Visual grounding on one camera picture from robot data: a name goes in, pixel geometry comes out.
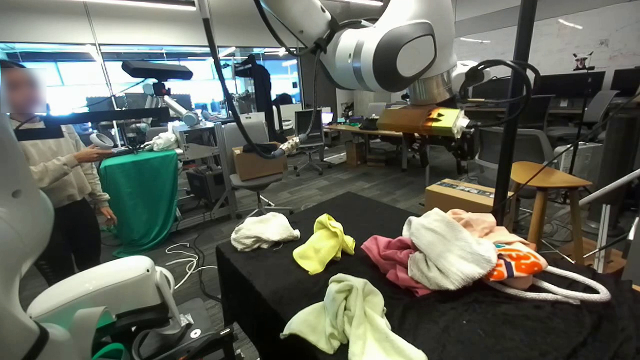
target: black tablecloth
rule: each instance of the black tablecloth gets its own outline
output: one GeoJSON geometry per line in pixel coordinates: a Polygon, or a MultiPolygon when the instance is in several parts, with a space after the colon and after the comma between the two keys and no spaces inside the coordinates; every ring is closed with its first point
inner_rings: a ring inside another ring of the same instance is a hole
{"type": "MultiPolygon", "coordinates": [[[[596,279],[613,299],[605,304],[574,306],[524,300],[479,282],[459,291],[436,291],[415,297],[388,281],[360,245],[371,235],[395,238],[408,211],[354,193],[345,193],[290,217],[301,240],[279,249],[239,252],[230,242],[216,249],[225,323],[237,321],[260,353],[271,359],[347,359],[348,347],[328,355],[305,340],[279,334],[298,311],[324,298],[329,278],[337,273],[362,277],[385,299],[392,330],[415,345],[429,360],[452,359],[634,359],[640,354],[640,295],[629,282],[548,259],[551,265],[596,279]],[[331,261],[309,275],[292,251],[313,233],[316,218],[329,213],[356,240],[354,256],[331,261]]],[[[551,274],[538,277],[552,284],[584,287],[551,274]]]]}

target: beige sweater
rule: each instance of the beige sweater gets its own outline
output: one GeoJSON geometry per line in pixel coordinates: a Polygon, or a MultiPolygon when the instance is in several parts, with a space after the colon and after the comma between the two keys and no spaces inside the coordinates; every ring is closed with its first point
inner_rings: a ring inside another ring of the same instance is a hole
{"type": "MultiPolygon", "coordinates": [[[[20,124],[11,120],[15,128],[20,124]]],[[[44,127],[43,122],[24,124],[21,129],[44,127]]],[[[65,137],[21,142],[22,151],[31,167],[36,184],[47,194],[54,208],[89,196],[98,207],[109,206],[109,195],[102,191],[93,163],[79,164],[74,153],[84,144],[73,126],[63,125],[65,137]]]]}

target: white towel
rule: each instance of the white towel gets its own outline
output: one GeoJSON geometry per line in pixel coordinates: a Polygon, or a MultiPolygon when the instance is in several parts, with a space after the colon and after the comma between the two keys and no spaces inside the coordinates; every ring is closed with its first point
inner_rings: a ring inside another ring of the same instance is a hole
{"type": "Polygon", "coordinates": [[[231,244],[239,251],[266,249],[276,242],[297,239],[300,239],[300,230],[294,230],[287,217],[280,213],[249,217],[231,234],[231,244]]]}
{"type": "Polygon", "coordinates": [[[435,208],[409,217],[402,236],[420,250],[409,257],[409,276],[431,290],[456,290],[482,278],[498,260],[495,245],[473,237],[435,208]]]}
{"type": "Polygon", "coordinates": [[[349,343],[349,360],[426,360],[424,353],[391,331],[385,300],[365,279],[337,274],[323,302],[297,313],[280,335],[296,334],[333,354],[349,343]]]}

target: green table cover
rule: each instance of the green table cover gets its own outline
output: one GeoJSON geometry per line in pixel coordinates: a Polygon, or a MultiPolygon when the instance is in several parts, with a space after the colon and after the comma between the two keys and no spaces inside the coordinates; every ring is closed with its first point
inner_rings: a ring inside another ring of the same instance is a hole
{"type": "Polygon", "coordinates": [[[121,247],[113,255],[139,255],[164,241],[175,219],[178,155],[173,150],[141,152],[106,159],[100,166],[102,189],[118,218],[121,247]]]}

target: woman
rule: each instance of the woman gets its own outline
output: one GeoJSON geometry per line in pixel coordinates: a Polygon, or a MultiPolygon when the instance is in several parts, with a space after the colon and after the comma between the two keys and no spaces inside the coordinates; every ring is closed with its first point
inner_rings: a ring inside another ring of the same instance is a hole
{"type": "MultiPolygon", "coordinates": [[[[3,111],[10,113],[13,128],[44,127],[35,114],[44,109],[36,77],[8,60],[0,60],[0,72],[8,107],[3,111]]],[[[49,285],[73,275],[74,260],[80,271],[100,264],[100,225],[85,197],[100,208],[108,224],[117,221],[93,166],[112,152],[85,147],[71,125],[62,130],[63,138],[20,143],[36,183],[55,208],[51,239],[35,263],[49,285]]]]}

